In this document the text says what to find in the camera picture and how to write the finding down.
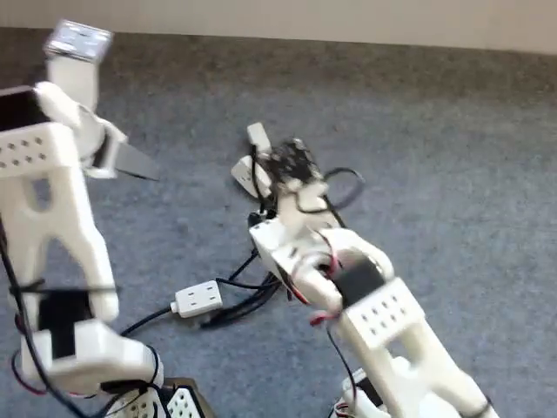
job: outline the white power strip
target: white power strip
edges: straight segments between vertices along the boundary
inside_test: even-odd
[[[176,292],[175,300],[171,303],[173,313],[182,318],[207,314],[223,307],[218,284],[209,280],[199,285],[190,286]]]
[[[203,418],[188,389],[180,388],[167,405],[171,418]]]
[[[261,167],[261,165],[255,165],[256,179],[258,181],[259,190],[264,198],[271,194],[271,179]],[[252,157],[246,155],[241,158],[239,162],[232,167],[231,175],[239,182],[239,184],[254,198],[257,198],[258,194],[253,187],[253,173],[252,173]]]

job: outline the red wire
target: red wire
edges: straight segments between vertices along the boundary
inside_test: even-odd
[[[329,266],[329,274],[333,274],[334,272],[336,272],[340,266],[339,264],[339,257],[337,256],[337,253],[334,251],[334,249],[332,248],[332,244],[331,244],[331,240],[328,239],[323,233],[316,231],[317,235],[319,237],[321,237],[321,239],[326,243],[326,245],[329,247],[329,251],[330,256],[331,256],[331,265]]]
[[[37,389],[32,387],[29,383],[27,383],[26,381],[23,380],[23,378],[21,377],[21,375],[19,374],[19,372],[17,371],[17,366],[16,366],[16,358],[19,355],[19,350],[17,350],[12,356],[11,356],[11,372],[14,374],[14,377],[16,378],[17,383],[19,383],[21,385],[22,388],[24,388],[25,390],[27,390],[28,392],[31,392],[32,394],[35,394],[37,396],[44,396],[46,395],[46,390],[41,390],[41,389]]]

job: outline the black wire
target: black wire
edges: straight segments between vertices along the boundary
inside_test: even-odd
[[[337,167],[325,174],[324,181],[326,182],[327,180],[330,180],[331,178],[343,172],[348,172],[352,174],[353,176],[356,177],[358,182],[356,183],[356,186],[354,186],[354,188],[339,203],[332,204],[330,201],[328,201],[326,208],[304,209],[303,207],[300,206],[299,194],[296,193],[296,209],[298,209],[299,212],[314,215],[319,213],[331,212],[331,208],[334,208],[336,212],[338,210],[345,209],[346,207],[351,205],[362,194],[362,192],[364,191],[364,187],[366,185],[366,180],[362,177],[362,175],[359,172],[348,167]]]
[[[271,273],[268,273],[265,280],[261,283],[261,286],[266,286],[274,281],[277,281],[277,279]],[[262,307],[279,289],[279,282],[275,283],[271,287],[259,289],[250,296],[241,300],[236,305],[222,309],[218,313],[214,314],[207,322],[201,324],[201,327],[220,327],[222,325],[228,325],[235,320],[239,320],[247,314],[252,313],[254,310]]]
[[[336,343],[336,341],[332,337],[331,326],[332,326],[332,322],[329,322],[326,326],[327,336],[329,337],[329,340],[331,341],[332,346],[334,347],[334,349],[336,350],[340,359],[342,360],[342,364],[344,365],[344,367],[346,369],[346,372],[348,373],[348,378],[350,379],[350,384],[352,385],[352,404],[354,404],[354,403],[356,403],[356,394],[358,393],[357,390],[356,390],[356,381],[354,380],[354,376],[352,376],[352,370],[350,369],[350,366],[348,366],[348,362],[346,361],[345,356],[342,354],[342,352],[340,351],[339,345]]]
[[[22,375],[19,374],[19,371],[17,370],[17,365],[16,365],[16,360],[17,360],[17,356],[19,355],[19,352],[20,352],[20,350],[16,350],[14,352],[14,354],[11,355],[11,358],[10,358],[11,372],[14,374],[14,377],[16,378],[17,383],[19,383],[25,389],[30,391],[32,394],[45,394],[46,393],[45,390],[37,389],[37,388],[32,387],[29,383],[27,383],[23,379]]]
[[[120,335],[122,335],[123,337],[126,337],[126,336],[130,335],[131,333],[133,333],[139,327],[142,327],[143,325],[145,325],[147,322],[151,322],[152,320],[155,320],[156,318],[158,318],[160,316],[163,316],[165,314],[169,314],[170,312],[171,312],[171,307],[170,306],[163,307],[162,309],[159,309],[158,311],[145,316],[143,319],[137,321],[136,323],[131,324],[124,331],[122,331],[120,333]]]
[[[244,261],[244,264],[242,264],[240,267],[238,267],[234,271],[234,273],[232,273],[230,276],[228,276],[227,280],[228,281],[234,281],[252,263],[252,261],[254,261],[257,257],[258,257],[257,250],[253,250],[252,255],[250,255],[250,257],[248,257],[248,259],[246,261]]]
[[[280,289],[280,285],[274,285],[275,287],[270,291],[264,294],[263,297],[258,299],[258,301],[253,304],[251,307],[247,308],[245,311],[237,313],[235,315],[226,316],[223,319],[217,321],[216,324],[213,324],[213,327],[223,327],[225,325],[230,325],[232,323],[236,323],[245,316],[254,313],[258,309],[260,309],[264,304],[266,304],[272,296]]]
[[[337,220],[337,222],[339,222],[339,226],[341,228],[346,228],[346,222],[342,219],[342,217],[340,216],[340,213],[332,205],[331,200],[329,200],[329,197],[327,195],[325,195],[325,196],[323,196],[323,200],[325,201],[325,204],[327,205],[327,208],[329,209],[329,212]]]
[[[60,294],[60,293],[110,293],[119,292],[120,287],[37,287],[35,284],[19,287],[17,291],[22,294]]]
[[[332,413],[334,412],[334,405],[329,409],[329,414],[327,414],[326,418],[331,418]]]
[[[2,257],[2,262],[6,275],[8,276],[8,281],[10,282],[10,287],[13,289],[14,300],[16,301],[17,310],[22,321],[23,337],[25,338],[25,343],[29,349],[29,353],[37,373],[46,387],[46,390],[52,394],[52,396],[60,402],[65,408],[72,412],[75,416],[79,418],[90,418],[84,411],[82,411],[73,401],[68,399],[59,389],[57,389],[50,381],[49,377],[44,371],[43,363],[39,359],[37,353],[37,347],[35,347],[35,342],[31,337],[31,326],[29,321],[29,316],[27,314],[27,308],[23,302],[23,294],[19,290],[19,283],[17,282],[16,274],[11,264],[10,257],[8,256],[8,249],[6,246],[5,231],[3,230],[2,220],[0,220],[0,256]]]
[[[220,279],[220,278],[216,278],[215,281],[217,283],[222,283],[223,285],[227,285],[227,286],[241,287],[243,289],[254,289],[254,290],[266,289],[267,287],[271,287],[276,284],[276,283],[268,283],[266,285],[248,285],[245,283],[237,283],[235,281],[230,281],[227,279]]]
[[[258,146],[253,144],[251,148],[252,155],[252,184],[255,189],[255,193],[258,195],[259,202],[259,212],[263,213],[267,208],[266,200],[263,197],[263,193],[259,190],[259,182],[257,178],[257,163],[258,163]]]

